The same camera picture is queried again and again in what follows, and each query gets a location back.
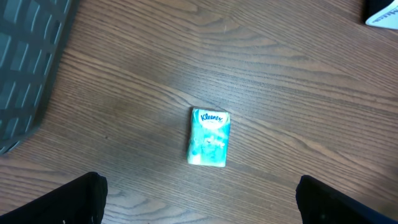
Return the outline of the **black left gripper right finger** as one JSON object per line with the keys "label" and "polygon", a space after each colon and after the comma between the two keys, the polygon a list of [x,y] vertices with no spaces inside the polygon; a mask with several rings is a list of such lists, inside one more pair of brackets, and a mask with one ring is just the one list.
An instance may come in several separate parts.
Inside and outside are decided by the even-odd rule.
{"label": "black left gripper right finger", "polygon": [[295,198],[303,224],[397,224],[310,175],[301,176]]}

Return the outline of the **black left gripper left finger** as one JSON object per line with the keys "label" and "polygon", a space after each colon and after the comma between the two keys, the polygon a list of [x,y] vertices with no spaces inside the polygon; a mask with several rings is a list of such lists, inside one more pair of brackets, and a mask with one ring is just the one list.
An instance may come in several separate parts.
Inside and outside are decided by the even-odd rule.
{"label": "black left gripper left finger", "polygon": [[107,179],[88,172],[1,215],[1,224],[101,224],[107,195]]}

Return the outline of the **teal tissue pack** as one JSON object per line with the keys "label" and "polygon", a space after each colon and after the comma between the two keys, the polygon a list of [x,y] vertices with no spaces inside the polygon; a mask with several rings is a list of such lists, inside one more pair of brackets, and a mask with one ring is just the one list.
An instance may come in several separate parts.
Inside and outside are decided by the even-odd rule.
{"label": "teal tissue pack", "polygon": [[191,165],[225,167],[230,127],[230,114],[226,111],[192,109],[187,162]]}

